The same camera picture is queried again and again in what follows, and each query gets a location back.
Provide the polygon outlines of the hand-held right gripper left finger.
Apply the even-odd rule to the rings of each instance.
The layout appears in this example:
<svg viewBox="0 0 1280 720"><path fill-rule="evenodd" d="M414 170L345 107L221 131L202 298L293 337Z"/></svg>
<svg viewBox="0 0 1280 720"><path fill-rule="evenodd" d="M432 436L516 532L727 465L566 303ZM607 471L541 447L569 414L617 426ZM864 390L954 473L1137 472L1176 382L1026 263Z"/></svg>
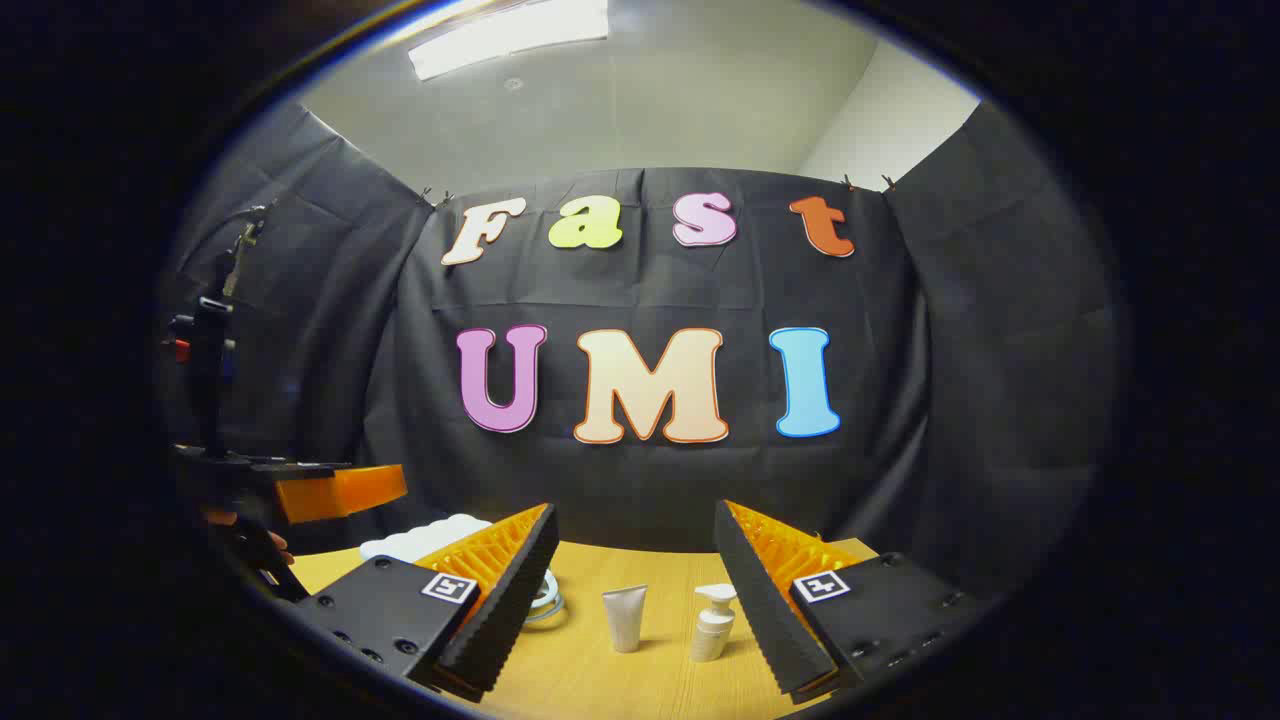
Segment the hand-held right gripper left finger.
<svg viewBox="0 0 1280 720"><path fill-rule="evenodd" d="M375 555L294 612L378 673L477 702L497 684L559 537L556 506L539 503L412 562Z"/></svg>

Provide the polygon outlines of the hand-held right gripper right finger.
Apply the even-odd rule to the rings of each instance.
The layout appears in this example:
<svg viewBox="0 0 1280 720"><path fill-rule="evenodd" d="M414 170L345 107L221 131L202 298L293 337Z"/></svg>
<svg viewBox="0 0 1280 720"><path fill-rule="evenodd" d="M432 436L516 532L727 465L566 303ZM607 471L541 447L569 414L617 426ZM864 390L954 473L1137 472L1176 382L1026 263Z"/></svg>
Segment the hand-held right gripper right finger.
<svg viewBox="0 0 1280 720"><path fill-rule="evenodd" d="M899 552L859 559L728 500L714 542L780 691L864 694L964 638L993 600Z"/></svg>

